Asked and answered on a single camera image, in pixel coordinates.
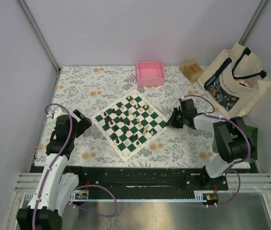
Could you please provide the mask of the green white chess board mat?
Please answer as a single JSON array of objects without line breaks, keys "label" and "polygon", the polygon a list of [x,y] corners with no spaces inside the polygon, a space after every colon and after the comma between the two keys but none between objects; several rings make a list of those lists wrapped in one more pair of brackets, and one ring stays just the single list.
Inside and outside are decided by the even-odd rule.
[{"label": "green white chess board mat", "polygon": [[92,117],[122,160],[128,160],[167,130],[166,117],[137,90]]}]

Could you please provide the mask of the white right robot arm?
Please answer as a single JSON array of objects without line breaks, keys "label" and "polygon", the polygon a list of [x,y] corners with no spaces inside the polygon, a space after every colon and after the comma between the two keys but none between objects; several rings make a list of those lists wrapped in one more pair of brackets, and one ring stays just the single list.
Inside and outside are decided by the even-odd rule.
[{"label": "white right robot arm", "polygon": [[250,159],[251,154],[256,151],[256,143],[243,118],[236,116],[227,119],[213,116],[214,107],[211,112],[198,113],[191,98],[180,98],[179,102],[180,107],[174,108],[166,126],[186,126],[214,135],[217,155],[202,168],[200,175],[195,179],[197,184],[210,190],[234,165]]}]

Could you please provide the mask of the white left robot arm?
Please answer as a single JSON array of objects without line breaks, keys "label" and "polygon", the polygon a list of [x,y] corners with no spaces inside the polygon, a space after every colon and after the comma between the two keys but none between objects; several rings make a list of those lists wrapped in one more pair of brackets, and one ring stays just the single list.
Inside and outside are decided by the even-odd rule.
[{"label": "white left robot arm", "polygon": [[62,215],[74,189],[85,186],[80,173],[66,172],[75,139],[92,126],[89,118],[74,110],[75,116],[58,103],[45,107],[47,116],[56,120],[46,147],[46,164],[33,197],[26,208],[18,210],[16,219],[22,230],[59,230]]}]

